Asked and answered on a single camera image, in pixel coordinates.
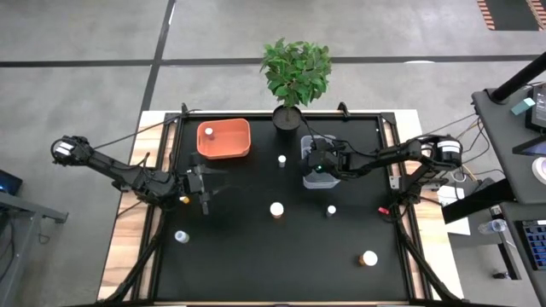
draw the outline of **concrete floor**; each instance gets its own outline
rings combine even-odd
[[[0,0],[0,61],[152,59],[166,5]],[[545,35],[490,32],[474,0],[179,0],[163,58],[258,57],[264,43],[282,36],[327,44],[336,56],[527,55],[546,50]],[[524,65],[334,65],[328,93],[311,108],[333,109],[339,101],[353,109],[414,108],[429,131],[470,114],[473,91],[499,85]],[[162,67],[150,108],[179,109],[186,102],[201,109],[272,109],[275,100],[258,69]],[[51,241],[37,240],[19,305],[95,300],[119,193],[93,171],[52,165],[49,145],[64,134],[87,136],[96,145],[133,132],[148,74],[148,67],[0,68],[0,168],[25,180],[21,197],[70,212],[60,227],[44,222]],[[467,124],[443,132],[457,134]],[[468,157],[484,148],[479,141]],[[127,160],[130,149],[127,140],[105,152]],[[498,162],[491,150],[469,167],[486,171]],[[502,269],[496,248],[454,253],[466,298],[538,305],[528,281],[488,277]]]

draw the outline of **gray container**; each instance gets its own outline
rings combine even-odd
[[[329,136],[326,135],[326,137],[322,136],[313,136],[315,139],[324,138],[326,139],[326,142],[332,144],[332,141],[329,140],[335,139],[335,136]],[[313,137],[311,136],[304,136],[301,138],[301,159],[305,158],[307,154],[311,151],[311,144],[313,143]],[[315,189],[315,188],[333,188],[336,184],[340,182],[339,179],[336,179],[332,175],[328,173],[317,173],[316,171],[312,171],[311,174],[304,177],[304,186],[308,189]]]

